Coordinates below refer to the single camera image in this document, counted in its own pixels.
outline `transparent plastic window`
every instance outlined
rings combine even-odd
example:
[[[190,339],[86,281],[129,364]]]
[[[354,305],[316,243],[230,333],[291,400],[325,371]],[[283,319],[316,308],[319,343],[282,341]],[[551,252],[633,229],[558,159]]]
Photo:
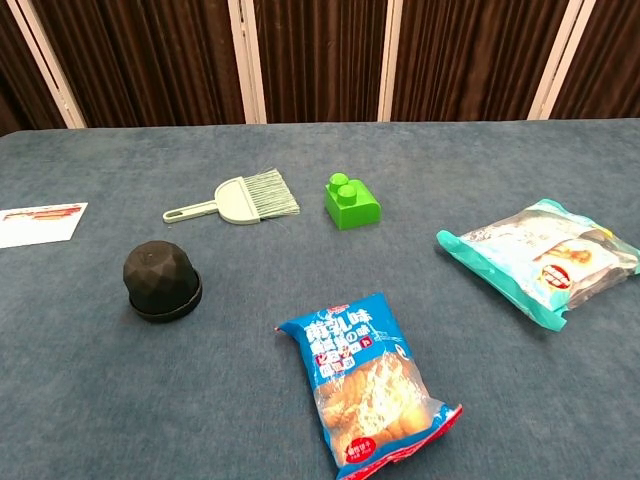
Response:
[[[552,292],[558,288],[557,282],[567,282],[570,309],[635,274],[638,268],[638,258],[627,245],[599,230],[555,245],[534,263],[543,272],[536,280],[544,281],[542,285]],[[558,275],[554,265],[562,268],[566,275],[562,272]]]
[[[429,396],[413,361],[393,353],[319,386],[314,396],[339,467],[360,456],[356,442],[375,450],[429,429],[443,405]]]

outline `blue snack bag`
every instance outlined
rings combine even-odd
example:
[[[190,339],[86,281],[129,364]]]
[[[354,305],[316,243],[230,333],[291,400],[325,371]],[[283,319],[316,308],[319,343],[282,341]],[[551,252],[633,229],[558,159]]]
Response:
[[[362,480],[446,433],[462,413],[429,396],[383,294],[283,323],[300,352],[337,479]]]
[[[543,199],[512,217],[440,245],[539,325],[560,331],[562,314],[631,275],[640,251],[588,217]]]

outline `green lego block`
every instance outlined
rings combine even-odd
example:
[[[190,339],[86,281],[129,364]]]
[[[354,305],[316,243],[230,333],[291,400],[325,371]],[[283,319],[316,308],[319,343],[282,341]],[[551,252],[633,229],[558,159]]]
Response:
[[[324,206],[339,230],[380,221],[380,204],[362,181],[334,173],[325,186]]]

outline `white card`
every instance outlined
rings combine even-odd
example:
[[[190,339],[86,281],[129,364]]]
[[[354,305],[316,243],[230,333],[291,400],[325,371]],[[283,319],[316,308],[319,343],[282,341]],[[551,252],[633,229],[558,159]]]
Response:
[[[0,210],[0,248],[70,240],[86,203]]]

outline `black dome object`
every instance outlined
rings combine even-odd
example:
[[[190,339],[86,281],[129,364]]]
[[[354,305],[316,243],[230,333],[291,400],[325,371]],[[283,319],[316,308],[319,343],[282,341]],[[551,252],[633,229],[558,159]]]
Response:
[[[202,281],[177,245],[151,241],[137,246],[123,269],[129,302],[145,320],[164,323],[191,312],[202,298]]]

